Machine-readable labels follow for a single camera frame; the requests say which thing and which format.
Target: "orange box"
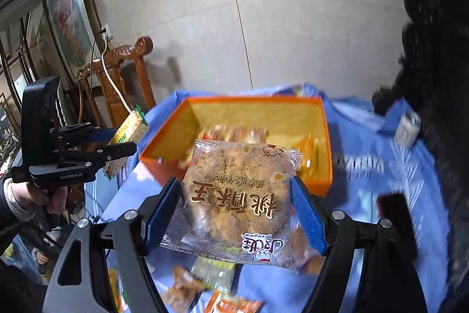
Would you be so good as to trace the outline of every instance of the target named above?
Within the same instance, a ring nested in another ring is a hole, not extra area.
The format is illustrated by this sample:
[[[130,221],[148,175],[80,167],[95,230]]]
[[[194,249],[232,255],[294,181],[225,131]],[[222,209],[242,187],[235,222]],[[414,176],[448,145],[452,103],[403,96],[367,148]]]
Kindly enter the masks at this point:
[[[305,185],[312,194],[327,194],[332,184],[331,147],[319,97],[188,97],[161,126],[140,154],[140,160],[160,184],[165,184],[170,176],[182,181],[186,171],[178,167],[178,160],[186,157],[201,126],[215,125],[266,128],[267,143],[288,149],[314,134],[319,142],[320,165],[314,179],[308,178]]]

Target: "black coat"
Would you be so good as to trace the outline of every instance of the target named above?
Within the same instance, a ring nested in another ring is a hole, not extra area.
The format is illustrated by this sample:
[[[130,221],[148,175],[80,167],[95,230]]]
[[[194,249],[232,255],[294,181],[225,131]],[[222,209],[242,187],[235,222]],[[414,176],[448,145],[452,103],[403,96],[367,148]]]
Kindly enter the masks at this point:
[[[21,228],[21,222],[10,211],[0,181],[0,254],[10,245]],[[0,261],[0,302],[2,311],[18,313],[42,312],[46,286],[32,282],[15,266]]]

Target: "blue gripper pad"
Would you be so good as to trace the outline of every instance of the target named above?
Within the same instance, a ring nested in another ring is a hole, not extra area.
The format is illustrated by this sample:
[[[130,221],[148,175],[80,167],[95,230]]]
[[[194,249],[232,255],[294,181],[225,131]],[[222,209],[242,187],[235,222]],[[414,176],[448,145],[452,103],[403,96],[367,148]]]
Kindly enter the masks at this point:
[[[158,195],[149,197],[157,198],[159,201],[156,202],[155,210],[145,227],[145,248],[147,252],[159,247],[179,202],[180,189],[181,184],[179,181],[172,178]]]
[[[291,179],[290,189],[293,207],[300,219],[310,246],[316,249],[322,256],[325,256],[327,252],[325,235],[327,232],[321,219],[322,214],[314,208],[311,203],[310,194],[298,176]]]
[[[90,142],[109,142],[114,134],[117,132],[117,128],[113,129],[96,129],[93,133],[88,134],[88,140]]]

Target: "white wall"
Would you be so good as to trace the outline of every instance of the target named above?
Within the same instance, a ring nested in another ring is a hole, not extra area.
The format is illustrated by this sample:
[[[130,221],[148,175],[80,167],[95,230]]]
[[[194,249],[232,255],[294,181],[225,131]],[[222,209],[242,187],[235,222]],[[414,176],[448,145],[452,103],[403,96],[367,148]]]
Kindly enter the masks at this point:
[[[157,101],[176,88],[305,81],[369,98],[395,79],[407,21],[403,0],[95,1],[114,46],[153,39],[146,61]]]

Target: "sleeve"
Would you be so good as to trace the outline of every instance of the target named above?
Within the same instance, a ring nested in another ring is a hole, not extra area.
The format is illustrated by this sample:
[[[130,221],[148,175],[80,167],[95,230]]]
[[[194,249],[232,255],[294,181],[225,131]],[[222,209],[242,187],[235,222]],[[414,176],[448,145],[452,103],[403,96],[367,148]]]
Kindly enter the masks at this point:
[[[15,200],[11,179],[0,181],[0,255],[18,234],[22,221],[28,221],[34,212],[24,210]]]
[[[0,255],[5,252],[13,238],[18,234],[20,222],[13,215],[6,202],[3,186],[4,182],[0,181]]]

